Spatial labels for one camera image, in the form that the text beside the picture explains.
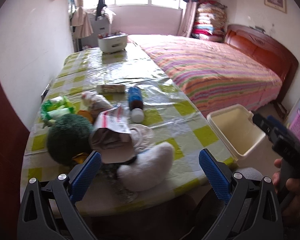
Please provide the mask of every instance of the bottle cap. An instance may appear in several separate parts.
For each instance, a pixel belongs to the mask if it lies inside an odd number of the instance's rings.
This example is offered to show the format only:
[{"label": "bottle cap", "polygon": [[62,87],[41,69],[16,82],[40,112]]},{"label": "bottle cap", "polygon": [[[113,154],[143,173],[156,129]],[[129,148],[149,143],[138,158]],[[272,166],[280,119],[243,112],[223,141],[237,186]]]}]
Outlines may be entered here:
[{"label": "bottle cap", "polygon": [[141,123],[145,118],[143,111],[140,108],[135,108],[131,110],[131,120],[134,123]]}]

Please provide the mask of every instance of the checkered tablecloth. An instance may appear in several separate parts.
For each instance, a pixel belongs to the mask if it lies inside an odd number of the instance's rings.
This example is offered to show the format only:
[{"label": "checkered tablecloth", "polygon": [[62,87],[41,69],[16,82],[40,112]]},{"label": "checkered tablecloth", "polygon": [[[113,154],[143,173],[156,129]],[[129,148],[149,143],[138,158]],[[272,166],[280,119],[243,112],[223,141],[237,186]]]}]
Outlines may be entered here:
[{"label": "checkered tablecloth", "polygon": [[[175,148],[173,166],[161,184],[140,192],[129,204],[119,201],[111,185],[96,176],[83,200],[76,203],[83,216],[110,215],[150,207],[175,198],[188,190],[207,183],[198,163],[200,150],[208,148],[218,161],[233,163],[230,152],[215,135],[207,120],[170,78],[138,46],[132,43],[126,50],[106,55],[99,48],[70,55],[60,75],[52,84],[46,100],[67,96],[77,110],[86,110],[82,91],[96,91],[98,84],[138,85],[144,100],[144,125],[155,133],[156,143],[167,141]],[[126,94],[104,94],[110,103],[127,106]],[[68,173],[50,157],[46,148],[48,127],[42,128],[39,114],[32,127],[23,159],[21,197],[30,178],[39,181],[55,179]]]}]

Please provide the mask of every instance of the bottle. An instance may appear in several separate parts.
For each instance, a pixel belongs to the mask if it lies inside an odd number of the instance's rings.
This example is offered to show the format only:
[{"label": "bottle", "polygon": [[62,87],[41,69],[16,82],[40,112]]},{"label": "bottle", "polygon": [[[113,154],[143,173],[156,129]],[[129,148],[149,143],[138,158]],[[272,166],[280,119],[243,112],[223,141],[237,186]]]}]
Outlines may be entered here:
[{"label": "bottle", "polygon": [[129,88],[128,102],[131,111],[131,120],[134,123],[141,123],[145,116],[143,114],[143,101],[140,88],[136,86]]}]

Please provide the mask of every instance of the pink curtain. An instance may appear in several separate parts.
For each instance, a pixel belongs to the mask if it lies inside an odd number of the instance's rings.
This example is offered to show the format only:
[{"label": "pink curtain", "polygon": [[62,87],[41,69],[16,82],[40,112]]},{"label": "pink curtain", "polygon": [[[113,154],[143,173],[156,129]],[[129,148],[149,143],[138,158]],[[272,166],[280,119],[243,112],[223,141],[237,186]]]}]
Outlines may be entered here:
[{"label": "pink curtain", "polygon": [[71,25],[76,26],[73,37],[80,39],[88,37],[93,33],[89,15],[83,9],[83,0],[74,0],[76,7],[73,14]]},{"label": "pink curtain", "polygon": [[190,0],[187,3],[186,9],[183,12],[177,36],[190,37],[196,10],[197,10],[197,3],[192,2]]}]

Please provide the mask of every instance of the silver bolt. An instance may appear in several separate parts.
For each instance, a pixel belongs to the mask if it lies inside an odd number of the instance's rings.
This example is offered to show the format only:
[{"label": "silver bolt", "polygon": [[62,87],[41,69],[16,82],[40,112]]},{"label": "silver bolt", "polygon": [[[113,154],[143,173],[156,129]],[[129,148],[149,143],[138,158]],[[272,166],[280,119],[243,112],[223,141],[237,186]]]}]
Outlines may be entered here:
[{"label": "silver bolt", "polygon": [[58,176],[58,179],[59,179],[59,180],[64,180],[66,177],[67,177],[66,174],[60,174],[60,175]]},{"label": "silver bolt", "polygon": [[265,182],[266,183],[270,183],[271,182],[271,179],[269,177],[265,177]]},{"label": "silver bolt", "polygon": [[37,181],[36,178],[31,178],[31,179],[29,179],[29,183],[30,183],[30,184],[33,184],[33,183],[35,183],[36,181]]},{"label": "silver bolt", "polygon": [[241,174],[241,173],[236,172],[235,174],[233,174],[233,176],[234,176],[236,179],[242,179],[242,174]]}]

